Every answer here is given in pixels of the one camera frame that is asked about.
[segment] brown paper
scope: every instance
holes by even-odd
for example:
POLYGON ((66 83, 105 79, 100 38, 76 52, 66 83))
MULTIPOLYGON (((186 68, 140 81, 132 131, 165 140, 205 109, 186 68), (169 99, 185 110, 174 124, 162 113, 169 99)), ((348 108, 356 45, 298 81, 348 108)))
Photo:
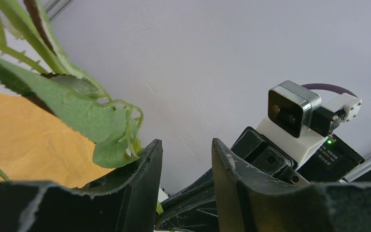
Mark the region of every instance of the brown paper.
POLYGON ((11 180, 82 187, 111 171, 92 163, 93 149, 60 119, 22 97, 0 93, 0 168, 11 180))

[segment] screw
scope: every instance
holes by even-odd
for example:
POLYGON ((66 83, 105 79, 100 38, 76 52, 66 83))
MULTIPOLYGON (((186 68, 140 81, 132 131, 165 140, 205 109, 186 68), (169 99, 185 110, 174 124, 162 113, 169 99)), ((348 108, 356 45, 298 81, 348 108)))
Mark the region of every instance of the screw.
POLYGON ((339 119, 339 117, 337 115, 334 115, 332 117, 332 122, 336 122, 336 121, 338 121, 338 119, 339 119))

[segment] camera housing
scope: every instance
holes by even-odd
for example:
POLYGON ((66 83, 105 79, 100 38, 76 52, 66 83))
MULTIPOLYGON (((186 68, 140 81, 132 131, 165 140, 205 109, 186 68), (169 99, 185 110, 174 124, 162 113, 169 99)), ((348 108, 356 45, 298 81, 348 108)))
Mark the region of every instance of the camera housing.
POLYGON ((292 81, 284 81, 268 92, 268 117, 295 138, 308 132, 312 112, 322 104, 321 97, 292 81))

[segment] gray wall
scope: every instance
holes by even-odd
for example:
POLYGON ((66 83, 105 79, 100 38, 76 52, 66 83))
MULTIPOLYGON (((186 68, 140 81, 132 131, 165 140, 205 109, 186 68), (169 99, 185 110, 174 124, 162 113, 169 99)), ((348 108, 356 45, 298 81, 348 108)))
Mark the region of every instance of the gray wall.
POLYGON ((286 79, 359 95, 337 134, 371 151, 371 0, 76 0, 53 26, 77 65, 144 110, 140 137, 163 140, 170 193, 210 168, 213 137, 231 146, 255 127, 286 79))

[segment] white plastic part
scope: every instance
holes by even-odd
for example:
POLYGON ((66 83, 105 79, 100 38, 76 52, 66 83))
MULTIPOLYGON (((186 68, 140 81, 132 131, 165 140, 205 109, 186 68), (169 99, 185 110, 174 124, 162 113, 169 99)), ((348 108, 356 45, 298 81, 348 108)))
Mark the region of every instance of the white plastic part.
POLYGON ((295 138, 273 123, 268 116, 260 122, 256 130, 294 159, 298 163, 298 168, 306 163, 328 139, 328 137, 322 137, 313 130, 309 130, 308 133, 301 135, 300 138, 295 138))
POLYGON ((330 110, 331 112, 337 112, 339 110, 344 110, 346 113, 346 118, 343 120, 343 122, 349 122, 359 112, 360 106, 362 105, 362 100, 354 97, 350 94, 343 93, 337 98, 322 104, 322 107, 324 107, 327 110, 330 110))

